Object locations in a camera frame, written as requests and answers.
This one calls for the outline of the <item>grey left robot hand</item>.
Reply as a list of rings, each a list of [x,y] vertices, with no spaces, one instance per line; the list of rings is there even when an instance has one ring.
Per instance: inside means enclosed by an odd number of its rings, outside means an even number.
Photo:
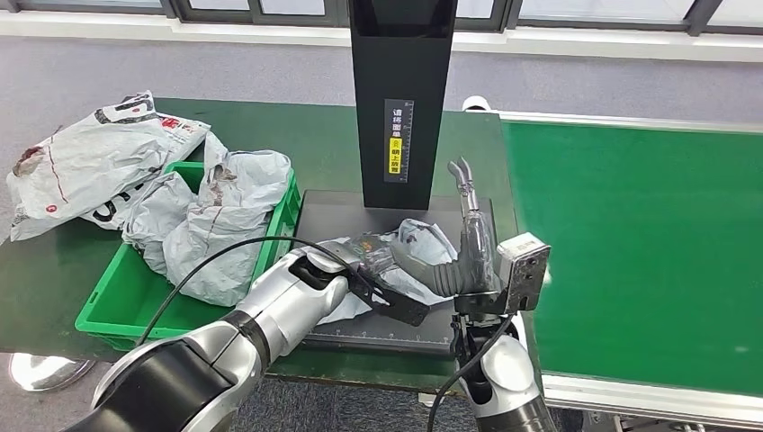
[[[391,253],[390,246],[396,239],[395,235],[395,231],[366,233],[353,238],[335,238],[334,242],[353,252],[374,279],[384,281],[398,291],[412,289],[417,281],[396,264]]]

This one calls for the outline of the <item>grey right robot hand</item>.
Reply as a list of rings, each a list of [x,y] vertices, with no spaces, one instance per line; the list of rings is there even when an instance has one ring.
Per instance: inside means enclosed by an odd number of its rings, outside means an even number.
[[[450,161],[448,171],[453,175],[461,199],[461,244],[455,260],[430,265],[412,256],[400,242],[390,246],[395,263],[413,278],[441,297],[493,293],[499,288],[495,281],[495,240],[487,217],[480,210],[472,171],[462,157]]]

